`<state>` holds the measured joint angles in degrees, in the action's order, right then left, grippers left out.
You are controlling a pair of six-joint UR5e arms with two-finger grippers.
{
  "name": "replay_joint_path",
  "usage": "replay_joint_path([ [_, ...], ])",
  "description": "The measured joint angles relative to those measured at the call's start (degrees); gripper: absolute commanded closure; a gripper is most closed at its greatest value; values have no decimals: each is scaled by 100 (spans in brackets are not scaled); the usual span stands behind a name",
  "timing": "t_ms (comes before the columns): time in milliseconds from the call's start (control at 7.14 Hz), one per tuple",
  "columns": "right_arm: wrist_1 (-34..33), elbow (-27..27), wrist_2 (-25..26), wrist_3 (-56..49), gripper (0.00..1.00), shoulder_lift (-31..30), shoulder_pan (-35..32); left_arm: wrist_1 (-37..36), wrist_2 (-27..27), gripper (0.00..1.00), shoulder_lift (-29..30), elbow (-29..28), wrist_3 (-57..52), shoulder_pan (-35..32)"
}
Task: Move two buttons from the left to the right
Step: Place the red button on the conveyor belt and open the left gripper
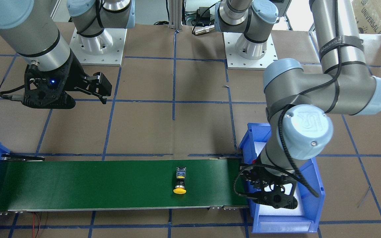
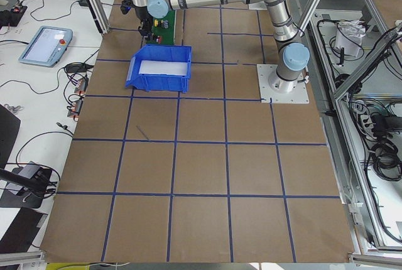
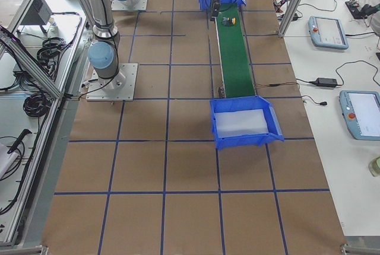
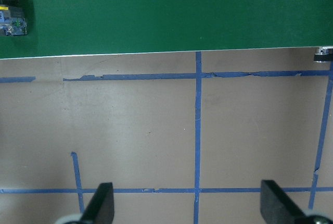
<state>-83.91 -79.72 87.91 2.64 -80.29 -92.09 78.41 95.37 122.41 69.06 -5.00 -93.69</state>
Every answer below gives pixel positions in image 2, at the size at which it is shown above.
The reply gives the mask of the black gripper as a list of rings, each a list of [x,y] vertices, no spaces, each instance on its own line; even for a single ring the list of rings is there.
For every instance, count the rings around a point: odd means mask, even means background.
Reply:
[[[144,38],[154,38],[154,33],[152,32],[153,17],[148,13],[147,7],[134,6],[134,10],[137,18],[140,20],[138,27],[140,35]]]

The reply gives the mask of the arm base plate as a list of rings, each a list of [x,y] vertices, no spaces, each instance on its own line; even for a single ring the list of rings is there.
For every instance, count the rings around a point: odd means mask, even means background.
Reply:
[[[308,104],[307,85],[302,73],[294,81],[280,79],[275,64],[257,64],[260,101],[270,104]]]

